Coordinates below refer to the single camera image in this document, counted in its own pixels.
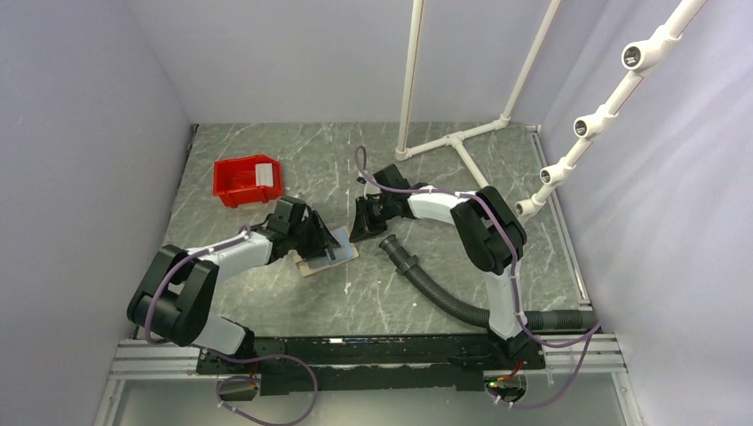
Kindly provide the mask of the tan leather card holder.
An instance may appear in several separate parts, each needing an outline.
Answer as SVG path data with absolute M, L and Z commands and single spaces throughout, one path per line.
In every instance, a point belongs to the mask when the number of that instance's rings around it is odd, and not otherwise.
M 323 256 L 304 260 L 297 253 L 293 254 L 294 264 L 303 277 L 331 269 L 359 256 L 355 244 L 350 242 L 350 233 L 346 226 L 333 230 L 331 234 L 335 237 L 339 246 L 326 249 Z

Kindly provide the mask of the red plastic bin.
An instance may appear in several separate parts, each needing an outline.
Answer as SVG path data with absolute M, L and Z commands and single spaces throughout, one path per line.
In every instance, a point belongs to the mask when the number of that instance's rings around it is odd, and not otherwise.
M 266 162 L 273 164 L 274 187 L 255 185 L 255 165 Z M 212 193 L 231 209 L 276 200 L 285 194 L 281 165 L 264 154 L 214 162 Z

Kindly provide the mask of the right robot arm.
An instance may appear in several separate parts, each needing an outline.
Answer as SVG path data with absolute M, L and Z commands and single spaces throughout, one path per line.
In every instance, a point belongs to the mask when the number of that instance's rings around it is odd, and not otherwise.
M 380 246 L 396 272 L 442 311 L 497 335 L 499 338 L 488 347 L 489 356 L 500 368 L 513 367 L 524 354 L 517 337 L 527 320 L 520 310 L 519 291 L 511 283 L 511 268 L 522 258 L 527 236 L 499 192 L 492 186 L 461 193 L 427 184 L 404 189 L 383 186 L 378 194 L 357 198 L 350 241 L 369 240 L 385 233 L 388 221 L 395 217 L 431 219 L 455 227 L 468 259 L 484 274 L 487 309 L 451 295 L 395 236 L 386 237 Z

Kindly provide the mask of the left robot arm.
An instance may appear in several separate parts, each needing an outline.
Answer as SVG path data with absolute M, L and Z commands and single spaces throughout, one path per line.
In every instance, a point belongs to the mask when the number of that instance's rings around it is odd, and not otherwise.
M 280 198 L 259 224 L 243 225 L 226 240 L 199 248 L 167 244 L 155 254 L 130 300 L 128 320 L 152 344 L 196 346 L 219 355 L 235 373 L 257 355 L 255 334 L 211 314 L 217 285 L 250 269 L 274 263 L 289 252 L 301 259 L 332 258 L 340 246 L 321 215 L 305 201 Z

